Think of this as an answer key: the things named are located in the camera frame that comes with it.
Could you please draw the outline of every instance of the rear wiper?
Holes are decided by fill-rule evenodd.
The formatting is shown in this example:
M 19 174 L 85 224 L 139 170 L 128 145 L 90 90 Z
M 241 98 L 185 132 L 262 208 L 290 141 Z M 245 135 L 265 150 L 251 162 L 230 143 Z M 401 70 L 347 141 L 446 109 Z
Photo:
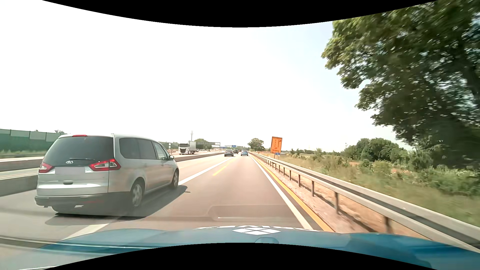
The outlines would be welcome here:
M 79 158 L 69 158 L 69 160 L 93 160 L 93 159 L 79 159 Z

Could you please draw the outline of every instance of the car wheel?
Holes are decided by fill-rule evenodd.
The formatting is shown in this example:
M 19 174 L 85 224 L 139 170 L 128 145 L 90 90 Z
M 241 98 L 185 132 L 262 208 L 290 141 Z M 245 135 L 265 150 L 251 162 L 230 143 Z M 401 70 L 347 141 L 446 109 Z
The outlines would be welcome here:
M 131 209 L 137 209 L 142 205 L 142 200 L 144 198 L 144 187 L 140 181 L 136 181 L 132 189 L 130 190 L 130 202 L 129 206 Z
M 179 171 L 175 171 L 173 174 L 172 183 L 168 186 L 171 189 L 175 189 L 179 186 Z
M 59 214 L 71 214 L 75 209 L 75 205 L 52 206 L 52 208 Z

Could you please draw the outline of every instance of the grass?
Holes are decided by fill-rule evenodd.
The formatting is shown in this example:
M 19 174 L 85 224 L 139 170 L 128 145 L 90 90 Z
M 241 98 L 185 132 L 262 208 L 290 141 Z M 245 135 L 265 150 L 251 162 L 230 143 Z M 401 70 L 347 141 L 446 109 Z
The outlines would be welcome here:
M 273 154 L 262 153 L 273 157 Z M 349 162 L 338 164 L 338 157 L 326 157 L 320 161 L 307 157 L 296 158 L 281 155 L 279 160 L 288 162 L 306 169 L 320 172 L 352 184 L 404 200 L 406 202 L 430 209 L 463 222 L 480 226 L 480 197 L 447 194 L 442 191 L 445 188 L 435 188 L 422 180 L 433 178 L 438 180 L 441 172 L 433 172 L 425 176 L 417 172 L 392 173 L 392 165 L 387 162 L 376 162 L 373 170 L 352 166 Z M 452 178 L 450 181 L 462 181 L 456 175 L 447 171 L 442 174 L 444 178 Z

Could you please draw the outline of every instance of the construction sign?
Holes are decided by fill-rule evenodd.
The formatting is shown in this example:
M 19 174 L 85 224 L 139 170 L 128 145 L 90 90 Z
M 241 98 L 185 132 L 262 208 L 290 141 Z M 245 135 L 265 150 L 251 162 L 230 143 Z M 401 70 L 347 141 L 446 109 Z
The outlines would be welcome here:
M 272 144 L 270 146 L 270 153 L 281 153 L 282 152 L 282 138 L 272 137 Z

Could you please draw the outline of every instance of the license plate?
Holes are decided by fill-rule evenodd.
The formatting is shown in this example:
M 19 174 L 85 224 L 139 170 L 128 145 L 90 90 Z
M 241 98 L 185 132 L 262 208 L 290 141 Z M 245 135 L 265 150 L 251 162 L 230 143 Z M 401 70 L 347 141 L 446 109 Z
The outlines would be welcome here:
M 55 174 L 83 174 L 85 167 L 57 167 Z

